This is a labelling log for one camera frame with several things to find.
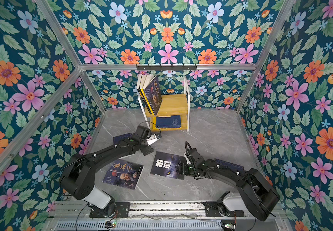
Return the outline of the black book white characters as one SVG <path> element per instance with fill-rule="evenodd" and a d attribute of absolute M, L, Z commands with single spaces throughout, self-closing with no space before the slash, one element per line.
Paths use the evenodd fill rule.
<path fill-rule="evenodd" d="M 163 152 L 156 152 L 151 168 L 151 174 L 184 180 L 184 168 L 186 166 L 187 161 L 185 157 Z"/>

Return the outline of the yellow cartoon cover book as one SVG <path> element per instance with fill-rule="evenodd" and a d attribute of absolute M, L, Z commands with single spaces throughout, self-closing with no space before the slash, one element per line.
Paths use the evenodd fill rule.
<path fill-rule="evenodd" d="M 150 102 L 146 96 L 146 91 L 145 91 L 145 88 L 148 86 L 148 84 L 150 83 L 150 80 L 153 78 L 153 75 L 149 74 L 149 75 L 143 75 L 141 77 L 141 83 L 140 83 L 140 90 L 142 92 L 142 95 L 143 95 L 143 98 L 144 98 L 144 101 L 145 101 L 145 104 L 147 105 L 148 107 L 148 110 L 149 110 L 149 113 L 151 115 L 154 115 L 154 112 L 153 112 L 153 109 L 150 105 Z"/>

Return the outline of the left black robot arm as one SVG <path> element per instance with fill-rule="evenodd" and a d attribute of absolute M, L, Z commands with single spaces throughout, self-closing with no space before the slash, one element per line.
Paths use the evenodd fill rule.
<path fill-rule="evenodd" d="M 100 151 L 86 155 L 75 154 L 63 168 L 59 185 L 76 200 L 83 200 L 104 217 L 116 212 L 115 199 L 95 185 L 95 175 L 112 162 L 141 151 L 145 156 L 152 153 L 151 147 L 161 138 L 161 133 L 152 134 L 147 127 L 139 125 L 129 137 Z"/>

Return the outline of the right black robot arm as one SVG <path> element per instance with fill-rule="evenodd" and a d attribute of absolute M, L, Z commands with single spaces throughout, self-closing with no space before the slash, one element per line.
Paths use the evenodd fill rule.
<path fill-rule="evenodd" d="M 185 146 L 187 165 L 183 174 L 196 180 L 209 179 L 231 185 L 238 190 L 240 198 L 229 197 L 225 192 L 218 200 L 216 210 L 222 216 L 235 211 L 247 210 L 257 220 L 266 221 L 280 200 L 278 192 L 255 168 L 250 170 L 233 170 L 215 160 L 205 160 L 195 148 Z"/>

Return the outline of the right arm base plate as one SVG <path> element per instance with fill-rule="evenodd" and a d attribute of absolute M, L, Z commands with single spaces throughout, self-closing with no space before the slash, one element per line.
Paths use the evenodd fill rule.
<path fill-rule="evenodd" d="M 218 202 L 203 202 L 207 217 L 244 217 L 242 210 L 230 211 L 222 203 Z"/>

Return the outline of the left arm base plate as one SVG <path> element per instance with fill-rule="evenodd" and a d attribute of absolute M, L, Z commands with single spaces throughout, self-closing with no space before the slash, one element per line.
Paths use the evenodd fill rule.
<path fill-rule="evenodd" d="M 131 204 L 129 202 L 111 202 L 105 208 L 100 209 L 89 204 L 90 218 L 127 218 Z"/>

